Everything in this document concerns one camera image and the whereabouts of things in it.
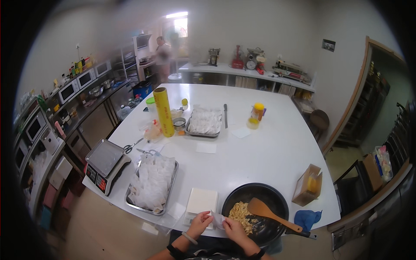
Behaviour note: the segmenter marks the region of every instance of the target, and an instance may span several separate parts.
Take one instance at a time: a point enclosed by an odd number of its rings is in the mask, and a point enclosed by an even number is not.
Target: green lid
[[[146,104],[153,104],[154,102],[155,102],[155,98],[154,97],[151,97],[151,98],[146,99]]]

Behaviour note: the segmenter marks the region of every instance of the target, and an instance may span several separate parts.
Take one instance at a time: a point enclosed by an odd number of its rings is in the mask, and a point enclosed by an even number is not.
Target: small digital scale
[[[122,168],[131,161],[130,157],[124,154],[122,147],[106,139],[98,142],[85,160],[85,174],[105,196],[110,194]]]
[[[218,192],[209,191],[198,188],[192,188],[189,195],[188,204],[186,206],[185,216],[183,218],[184,225],[191,225],[192,220],[198,213],[212,210],[216,213],[218,203]],[[213,224],[209,224],[207,229],[214,229]]]

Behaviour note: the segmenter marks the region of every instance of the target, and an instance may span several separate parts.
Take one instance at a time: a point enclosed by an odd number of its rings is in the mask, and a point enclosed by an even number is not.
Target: wok
[[[233,190],[225,199],[221,211],[222,215],[228,217],[234,204],[240,201],[249,203],[254,197],[263,201],[277,216],[289,220],[289,208],[283,195],[275,188],[264,183],[247,183]],[[249,234],[248,237],[260,247],[278,239],[285,230],[286,234],[300,235],[312,239],[316,239],[317,237],[307,231],[295,232],[271,218],[251,215],[247,216],[247,218],[256,218],[258,220],[257,223],[253,224],[253,233]]]

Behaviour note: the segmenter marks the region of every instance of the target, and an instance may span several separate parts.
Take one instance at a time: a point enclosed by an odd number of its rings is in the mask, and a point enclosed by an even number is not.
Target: wooden spatula
[[[259,200],[258,198],[252,198],[250,200],[250,203],[247,206],[247,210],[254,215],[267,217],[274,219],[275,221],[278,221],[282,223],[283,225],[287,226],[288,228],[296,231],[296,232],[302,232],[302,227],[298,226],[296,224],[293,224],[279,216],[276,216],[270,209],[267,207],[267,205]]]

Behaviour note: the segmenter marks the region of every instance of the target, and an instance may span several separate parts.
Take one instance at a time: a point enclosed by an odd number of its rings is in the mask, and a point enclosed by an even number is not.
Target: tiled floor
[[[336,181],[348,168],[356,161],[363,160],[363,153],[360,148],[333,147],[333,151],[329,151],[326,155],[326,163],[332,181]]]
[[[144,220],[111,205],[87,188],[74,201],[71,215],[66,243],[60,249],[64,260],[141,260],[166,248],[169,241],[169,237],[161,232],[154,235],[144,231]],[[313,230],[313,233],[319,236],[318,240],[284,236],[283,251],[273,257],[286,260],[333,259],[331,233],[326,227]],[[334,253],[336,260],[353,259],[358,254],[357,250],[345,249],[348,245]]]

